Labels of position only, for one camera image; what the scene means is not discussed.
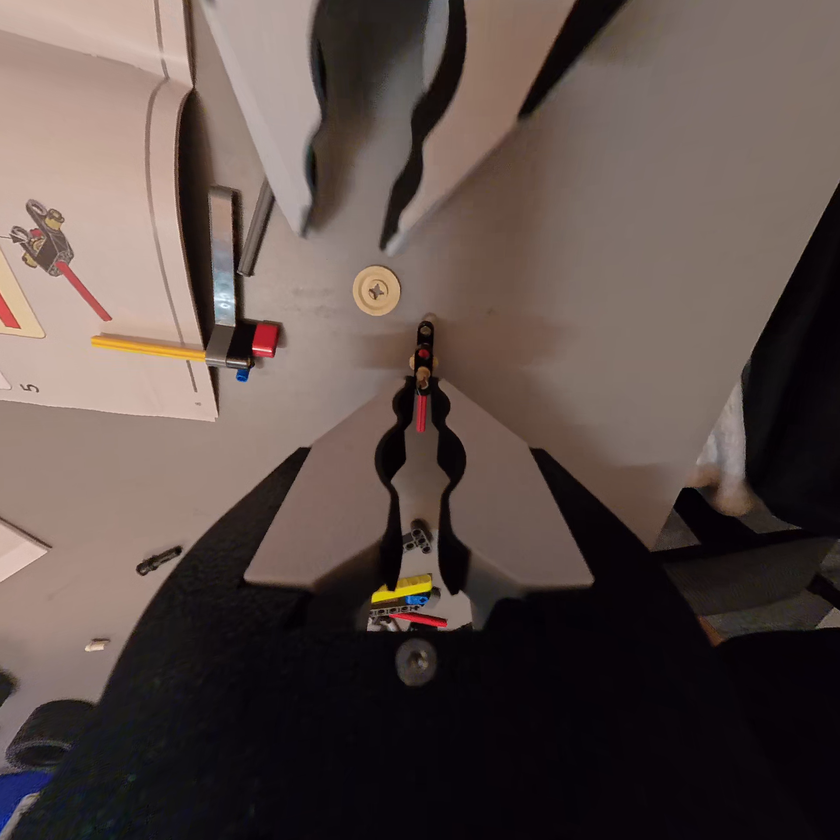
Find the grey lego beam yellow axle assembly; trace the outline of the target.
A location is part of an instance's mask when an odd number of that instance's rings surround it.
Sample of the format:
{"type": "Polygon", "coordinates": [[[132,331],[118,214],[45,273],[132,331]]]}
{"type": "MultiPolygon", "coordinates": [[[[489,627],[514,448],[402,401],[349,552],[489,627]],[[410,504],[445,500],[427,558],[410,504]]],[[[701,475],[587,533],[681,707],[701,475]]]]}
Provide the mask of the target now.
{"type": "Polygon", "coordinates": [[[242,317],[238,302],[238,273],[242,245],[237,245],[235,193],[213,186],[208,193],[211,269],[213,282],[213,328],[203,350],[156,343],[148,340],[98,335],[91,346],[124,354],[203,363],[208,368],[235,372],[237,382],[249,380],[257,361],[275,357],[280,341],[280,325],[242,317]]]}

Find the person's black clothing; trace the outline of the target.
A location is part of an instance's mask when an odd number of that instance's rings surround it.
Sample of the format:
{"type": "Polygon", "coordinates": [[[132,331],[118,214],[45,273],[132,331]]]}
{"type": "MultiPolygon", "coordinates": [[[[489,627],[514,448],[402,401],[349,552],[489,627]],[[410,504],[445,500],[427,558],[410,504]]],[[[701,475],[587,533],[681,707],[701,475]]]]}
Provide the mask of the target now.
{"type": "Polygon", "coordinates": [[[839,190],[749,361],[745,471],[778,519],[839,536],[839,190]]]}

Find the black lego pin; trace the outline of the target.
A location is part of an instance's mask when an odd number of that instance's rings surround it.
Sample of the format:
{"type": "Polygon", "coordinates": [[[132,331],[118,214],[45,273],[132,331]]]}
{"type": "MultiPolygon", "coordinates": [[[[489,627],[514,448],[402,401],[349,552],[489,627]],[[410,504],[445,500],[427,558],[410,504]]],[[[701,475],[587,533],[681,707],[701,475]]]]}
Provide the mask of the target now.
{"type": "Polygon", "coordinates": [[[152,572],[159,570],[162,566],[178,560],[183,553],[183,547],[176,545],[170,549],[156,553],[143,559],[137,564],[135,571],[138,576],[147,576],[152,572]]]}

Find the lego instruction booklet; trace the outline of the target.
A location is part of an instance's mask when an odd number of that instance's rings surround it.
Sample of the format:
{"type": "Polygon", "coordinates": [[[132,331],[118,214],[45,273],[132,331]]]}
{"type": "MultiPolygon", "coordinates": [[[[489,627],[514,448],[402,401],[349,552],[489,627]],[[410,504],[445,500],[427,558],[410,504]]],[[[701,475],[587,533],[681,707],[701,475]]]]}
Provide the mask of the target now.
{"type": "Polygon", "coordinates": [[[186,2],[1,2],[2,400],[213,422],[179,207],[186,2]]]}

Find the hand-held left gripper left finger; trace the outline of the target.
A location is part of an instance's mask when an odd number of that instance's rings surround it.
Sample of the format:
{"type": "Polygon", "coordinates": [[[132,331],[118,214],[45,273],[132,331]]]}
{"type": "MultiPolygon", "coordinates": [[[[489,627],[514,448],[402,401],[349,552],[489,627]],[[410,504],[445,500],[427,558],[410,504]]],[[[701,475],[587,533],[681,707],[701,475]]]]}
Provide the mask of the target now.
{"type": "Polygon", "coordinates": [[[403,556],[393,477],[404,465],[413,380],[389,384],[320,436],[290,484],[245,581],[304,595],[311,627],[364,627],[371,595],[403,556]]]}

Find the tan round lego gear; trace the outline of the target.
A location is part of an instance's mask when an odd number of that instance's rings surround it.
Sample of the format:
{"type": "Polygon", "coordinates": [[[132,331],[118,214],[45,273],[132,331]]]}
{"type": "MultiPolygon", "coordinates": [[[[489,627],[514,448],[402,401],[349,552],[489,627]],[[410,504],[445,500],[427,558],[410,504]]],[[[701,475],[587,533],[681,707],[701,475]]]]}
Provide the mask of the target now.
{"type": "Polygon", "coordinates": [[[356,275],[352,293],[358,309],[378,318],[393,312],[401,299],[402,286],[391,269],[372,265],[356,275]]]}

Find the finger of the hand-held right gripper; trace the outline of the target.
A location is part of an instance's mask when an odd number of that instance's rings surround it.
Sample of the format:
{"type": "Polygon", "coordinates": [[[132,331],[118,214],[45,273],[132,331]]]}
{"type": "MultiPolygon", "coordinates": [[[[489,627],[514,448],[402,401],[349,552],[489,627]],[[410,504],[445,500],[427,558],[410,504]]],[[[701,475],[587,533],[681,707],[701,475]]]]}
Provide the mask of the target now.
{"type": "Polygon", "coordinates": [[[389,256],[498,147],[550,54],[572,1],[433,1],[411,148],[381,231],[389,256]]]}
{"type": "Polygon", "coordinates": [[[320,1],[200,2],[276,203],[307,234],[326,109],[320,1]]]}

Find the white fuzzy cloth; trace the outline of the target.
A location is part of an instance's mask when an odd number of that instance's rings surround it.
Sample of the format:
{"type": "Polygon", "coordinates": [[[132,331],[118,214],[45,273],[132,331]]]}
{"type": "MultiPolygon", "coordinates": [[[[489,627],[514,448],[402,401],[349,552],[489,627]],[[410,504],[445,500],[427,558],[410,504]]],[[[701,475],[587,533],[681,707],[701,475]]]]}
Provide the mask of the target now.
{"type": "Polygon", "coordinates": [[[707,500],[722,515],[743,517],[754,505],[746,459],[747,437],[740,376],[700,451],[686,480],[686,487],[706,491],[707,500]]]}

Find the long grey lego axle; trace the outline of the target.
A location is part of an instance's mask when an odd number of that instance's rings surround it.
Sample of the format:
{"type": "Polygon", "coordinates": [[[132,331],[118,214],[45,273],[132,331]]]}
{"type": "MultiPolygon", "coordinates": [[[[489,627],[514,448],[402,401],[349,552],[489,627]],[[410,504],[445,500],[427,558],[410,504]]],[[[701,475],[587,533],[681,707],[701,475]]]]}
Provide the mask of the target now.
{"type": "Polygon", "coordinates": [[[268,177],[264,177],[259,189],[255,209],[248,225],[245,242],[242,245],[239,255],[238,273],[242,277],[252,277],[255,273],[256,262],[274,205],[275,195],[268,177]]]}

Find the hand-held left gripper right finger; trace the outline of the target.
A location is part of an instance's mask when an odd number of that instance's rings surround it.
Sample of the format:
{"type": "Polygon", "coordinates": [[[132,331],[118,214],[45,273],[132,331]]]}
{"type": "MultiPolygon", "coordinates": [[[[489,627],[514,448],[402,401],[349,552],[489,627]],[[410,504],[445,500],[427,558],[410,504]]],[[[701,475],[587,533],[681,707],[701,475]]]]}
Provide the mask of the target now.
{"type": "Polygon", "coordinates": [[[469,600],[474,627],[494,607],[594,583],[529,445],[445,380],[430,399],[440,498],[437,556],[445,587],[469,600]]]}

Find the white paper sheet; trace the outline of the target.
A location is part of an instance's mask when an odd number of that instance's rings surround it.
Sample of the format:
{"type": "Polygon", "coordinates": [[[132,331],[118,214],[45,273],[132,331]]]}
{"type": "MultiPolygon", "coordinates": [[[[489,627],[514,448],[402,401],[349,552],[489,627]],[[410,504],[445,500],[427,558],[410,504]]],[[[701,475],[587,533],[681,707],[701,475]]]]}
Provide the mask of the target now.
{"type": "Polygon", "coordinates": [[[4,582],[29,567],[51,549],[52,546],[49,544],[1,519],[0,581],[4,582]]]}

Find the black chair base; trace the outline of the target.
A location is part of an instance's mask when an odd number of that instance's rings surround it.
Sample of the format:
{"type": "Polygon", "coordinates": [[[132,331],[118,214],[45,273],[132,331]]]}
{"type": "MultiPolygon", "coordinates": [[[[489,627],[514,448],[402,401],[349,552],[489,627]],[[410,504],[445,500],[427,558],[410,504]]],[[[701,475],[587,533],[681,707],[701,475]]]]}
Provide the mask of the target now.
{"type": "Polygon", "coordinates": [[[838,541],[680,492],[654,556],[713,637],[838,627],[838,541]]]}

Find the blue lego piece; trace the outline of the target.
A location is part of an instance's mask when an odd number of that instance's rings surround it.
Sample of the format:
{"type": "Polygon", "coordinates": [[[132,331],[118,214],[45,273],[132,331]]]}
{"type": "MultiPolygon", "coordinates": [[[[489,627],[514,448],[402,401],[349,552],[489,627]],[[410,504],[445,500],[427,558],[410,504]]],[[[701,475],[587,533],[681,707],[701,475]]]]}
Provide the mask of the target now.
{"type": "Polygon", "coordinates": [[[37,801],[53,773],[22,771],[1,774],[1,839],[9,839],[23,815],[37,801]]]}

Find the black lego assembly red axle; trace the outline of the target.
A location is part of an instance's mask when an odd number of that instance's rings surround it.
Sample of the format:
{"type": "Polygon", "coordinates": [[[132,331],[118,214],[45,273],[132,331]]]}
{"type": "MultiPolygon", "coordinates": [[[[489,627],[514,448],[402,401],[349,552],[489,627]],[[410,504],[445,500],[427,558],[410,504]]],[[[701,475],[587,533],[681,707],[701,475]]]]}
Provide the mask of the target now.
{"type": "Polygon", "coordinates": [[[434,356],[435,332],[436,327],[433,324],[420,321],[416,329],[416,347],[409,363],[414,377],[415,422],[418,433],[423,433],[426,428],[431,384],[437,365],[434,356]]]}

